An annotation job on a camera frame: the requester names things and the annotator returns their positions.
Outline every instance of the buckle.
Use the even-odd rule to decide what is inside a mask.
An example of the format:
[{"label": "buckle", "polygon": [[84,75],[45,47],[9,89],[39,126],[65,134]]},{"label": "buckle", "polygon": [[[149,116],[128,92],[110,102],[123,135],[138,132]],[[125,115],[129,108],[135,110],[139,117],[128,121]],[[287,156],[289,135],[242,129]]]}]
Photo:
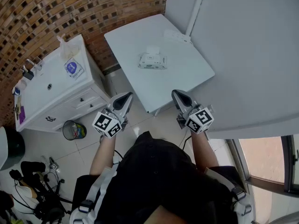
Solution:
[{"label": "buckle", "polygon": [[234,187],[231,190],[231,193],[233,194],[234,198],[238,201],[246,197],[246,192],[240,187]]},{"label": "buckle", "polygon": [[84,200],[81,202],[78,210],[83,213],[89,213],[93,209],[93,202],[91,200]]},{"label": "buckle", "polygon": [[120,163],[119,156],[113,156],[113,165]]},{"label": "buckle", "polygon": [[73,224],[83,224],[83,220],[76,219],[74,220]]},{"label": "buckle", "polygon": [[252,207],[251,207],[250,205],[246,205],[246,206],[245,206],[245,212],[244,212],[244,214],[242,214],[241,216],[243,217],[243,216],[245,216],[246,214],[251,213],[251,210],[252,210]]}]

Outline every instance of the cabinet drawer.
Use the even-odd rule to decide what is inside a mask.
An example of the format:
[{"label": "cabinet drawer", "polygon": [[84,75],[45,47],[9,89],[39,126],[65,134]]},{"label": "cabinet drawer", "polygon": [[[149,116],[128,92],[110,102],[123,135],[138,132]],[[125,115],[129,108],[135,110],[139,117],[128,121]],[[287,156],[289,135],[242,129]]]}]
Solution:
[{"label": "cabinet drawer", "polygon": [[65,121],[72,116],[72,113],[73,111],[68,109],[68,107],[61,105],[52,111],[46,112],[32,126],[55,131],[63,126]]},{"label": "cabinet drawer", "polygon": [[81,92],[80,94],[76,95],[71,100],[67,101],[66,104],[75,109],[78,109],[98,99],[99,97],[100,96],[92,88],[89,88]]},{"label": "cabinet drawer", "polygon": [[99,97],[96,100],[92,101],[91,103],[80,107],[78,109],[78,111],[82,114],[87,114],[91,111],[94,111],[96,109],[99,109],[99,108],[103,107],[106,104],[107,104],[107,102],[104,99],[102,99],[102,97]]}]

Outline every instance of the trash bag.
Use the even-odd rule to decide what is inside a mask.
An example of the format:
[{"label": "trash bag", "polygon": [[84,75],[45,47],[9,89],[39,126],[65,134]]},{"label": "trash bag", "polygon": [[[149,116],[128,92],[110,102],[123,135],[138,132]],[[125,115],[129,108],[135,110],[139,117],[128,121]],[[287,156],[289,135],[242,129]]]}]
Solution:
[{"label": "trash bag", "polygon": [[73,44],[70,42],[65,42],[63,37],[65,34],[63,34],[61,37],[57,36],[57,39],[60,41],[60,56],[62,59],[69,60],[71,57],[75,56],[79,50],[79,45]]}]

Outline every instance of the white table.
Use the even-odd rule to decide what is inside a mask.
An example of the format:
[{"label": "white table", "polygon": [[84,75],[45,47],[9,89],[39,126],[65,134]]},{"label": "white table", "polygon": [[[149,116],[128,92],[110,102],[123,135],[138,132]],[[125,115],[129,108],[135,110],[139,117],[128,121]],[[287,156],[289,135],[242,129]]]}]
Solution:
[{"label": "white table", "polygon": [[[158,111],[171,102],[172,90],[190,91],[215,75],[191,43],[164,38],[166,29],[179,31],[159,14],[105,34],[111,50],[147,112]],[[139,55],[146,52],[148,45],[160,47],[160,53],[167,56],[167,69],[148,70],[138,67]]]}]

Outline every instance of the power strip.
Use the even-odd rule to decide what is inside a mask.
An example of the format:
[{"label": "power strip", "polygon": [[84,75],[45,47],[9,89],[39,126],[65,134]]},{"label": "power strip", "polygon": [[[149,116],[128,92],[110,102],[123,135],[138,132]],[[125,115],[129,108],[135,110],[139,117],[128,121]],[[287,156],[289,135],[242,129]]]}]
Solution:
[{"label": "power strip", "polygon": [[170,29],[166,29],[164,31],[164,37],[166,38],[171,38],[173,40],[176,40],[178,42],[182,42],[182,43],[190,43],[191,42],[191,37],[181,34],[180,32],[176,32]]}]

